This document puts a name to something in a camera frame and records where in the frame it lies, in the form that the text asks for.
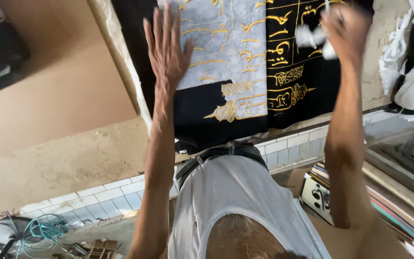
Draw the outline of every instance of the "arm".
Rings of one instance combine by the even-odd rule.
[[[322,18],[341,63],[341,85],[325,144],[331,213],[336,227],[368,227],[376,215],[362,173],[364,132],[360,75],[371,20],[344,6],[332,8],[330,15],[323,13]]]
[[[144,19],[149,58],[156,75],[153,125],[146,158],[145,192],[132,238],[128,259],[158,258],[166,248],[169,191],[173,185],[175,143],[173,98],[179,81],[190,64],[193,44],[180,47],[180,15],[173,25],[170,7],[165,6],[163,25],[160,11],[154,10],[154,38]]]
[[[342,242],[352,245],[355,258],[410,258],[371,206],[362,173],[360,76],[371,19],[345,6],[332,8],[330,16],[323,14],[322,18],[341,63],[341,86],[325,144],[333,222],[336,227],[349,229],[339,234]]]

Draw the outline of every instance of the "black belt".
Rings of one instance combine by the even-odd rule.
[[[175,176],[176,179],[179,180],[178,189],[179,190],[181,189],[181,186],[183,186],[183,183],[188,178],[190,173],[194,171],[194,169],[196,169],[202,162],[212,157],[214,158],[214,157],[223,156],[223,155],[244,156],[244,157],[255,160],[256,162],[262,164],[264,167],[268,169],[261,155],[250,153],[250,151],[245,151],[244,148],[250,148],[250,147],[248,146],[231,147],[231,148],[214,147],[200,154],[199,156],[192,159],[191,161],[188,161],[187,164],[183,168],[181,168],[181,170]]]

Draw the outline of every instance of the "white tank top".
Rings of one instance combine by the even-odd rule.
[[[184,182],[175,207],[168,257],[204,259],[213,225],[227,214],[256,220],[287,251],[331,259],[290,190],[279,186],[260,163],[234,155],[204,162]]]

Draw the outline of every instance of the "green wire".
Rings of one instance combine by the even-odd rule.
[[[58,218],[58,221],[54,221],[54,222],[51,221],[47,223],[42,223],[39,221],[40,218],[47,217],[47,216],[54,216]],[[30,235],[26,235],[28,229],[30,230]],[[29,249],[34,249],[34,250],[47,250],[47,249],[50,249],[55,244],[55,246],[52,248],[52,250],[54,250],[57,247],[60,236],[65,234],[67,231],[68,231],[68,228],[64,226],[63,220],[58,215],[44,214],[42,216],[39,216],[33,219],[32,221],[30,221],[30,223],[28,223],[28,226],[23,231],[22,238],[20,239],[20,246],[18,247],[16,259],[18,259],[18,255],[20,254],[20,249],[23,249],[23,252],[32,259],[44,258],[44,257],[33,257],[29,255],[26,249],[29,248]],[[51,241],[51,245],[49,247],[42,247],[42,248],[29,246],[26,243],[28,239],[32,237],[43,238],[38,242],[41,242],[44,239],[48,239]]]

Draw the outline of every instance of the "white paper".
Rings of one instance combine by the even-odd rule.
[[[400,76],[400,66],[402,65],[402,56],[405,54],[406,44],[403,34],[410,23],[410,9],[403,19],[397,20],[396,31],[391,32],[389,39],[392,42],[383,48],[383,56],[379,59],[379,75],[383,84],[384,94],[388,94],[389,90],[395,84]]]

